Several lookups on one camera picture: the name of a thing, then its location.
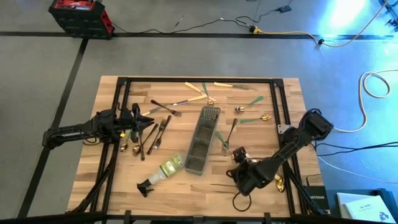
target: cutlery tray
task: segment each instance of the cutlery tray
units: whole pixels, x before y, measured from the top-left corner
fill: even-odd
[[[187,172],[202,175],[220,113],[220,108],[204,106],[201,109],[185,160],[184,167]]]

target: wooden table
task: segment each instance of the wooden table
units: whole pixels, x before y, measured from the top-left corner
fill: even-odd
[[[115,76],[103,76],[101,78],[92,115],[96,111],[111,107],[117,79]],[[193,84],[201,89],[199,83]],[[263,113],[269,113],[272,115],[272,119],[269,121],[259,120],[245,124],[238,123],[231,135],[230,148],[235,149],[239,146],[244,146],[251,156],[271,156],[278,150],[279,145],[269,85],[244,83],[244,80],[242,84],[256,88],[258,91],[245,91],[218,87],[212,83],[207,84],[210,96],[217,99],[215,106],[220,107],[222,110],[217,130],[226,138],[234,118],[257,118]],[[296,126],[306,111],[300,83],[298,78],[285,78],[284,84],[290,118],[292,124]],[[172,103],[199,95],[198,92],[193,91],[183,83],[133,82],[131,85],[127,105],[131,106],[133,103],[139,103],[141,113],[155,107],[150,103],[151,99],[160,103]],[[265,98],[263,101],[248,107],[243,114],[237,115],[234,113],[236,106],[244,105],[261,95]],[[162,180],[154,185],[153,189],[155,190],[149,193],[147,198],[144,198],[139,193],[136,184],[146,180],[159,168],[161,163],[176,153],[187,154],[199,112],[205,103],[206,99],[203,99],[173,107],[173,109],[182,112],[182,117],[172,118],[162,138],[162,145],[157,151],[152,152],[150,156],[146,156],[145,161],[142,162],[139,156],[132,156],[131,147],[126,152],[119,152],[109,202],[109,214],[122,215],[125,210],[131,210],[134,215],[262,217],[264,212],[269,212],[272,217],[289,216],[286,194],[278,192],[275,183],[271,183],[263,189],[254,189],[252,191],[252,205],[248,211],[238,212],[233,208],[232,198],[238,190],[234,186],[233,180],[227,177],[225,172],[227,169],[236,167],[236,164],[231,160],[229,154],[221,152],[221,142],[217,138],[213,139],[202,176],[189,174],[183,170],[171,178]],[[282,106],[279,106],[279,111],[282,113]],[[161,119],[166,118],[168,115],[166,110],[160,110],[149,115],[149,117],[154,118],[156,123],[160,123]],[[146,138],[150,130],[151,127],[144,131],[143,139]],[[145,151],[154,140],[154,136],[155,134],[149,138]],[[68,204],[69,210],[75,208],[94,185],[101,150],[102,145],[83,146]],[[303,181],[305,181],[307,175],[320,174],[313,148],[307,146],[300,150],[297,156]],[[321,176],[310,177],[310,183],[322,185]],[[299,212],[299,201],[294,187],[293,191],[295,208]],[[248,197],[240,195],[236,199],[236,206],[238,208],[246,208],[248,200]],[[102,201],[103,194],[100,194],[99,203],[102,204]]]

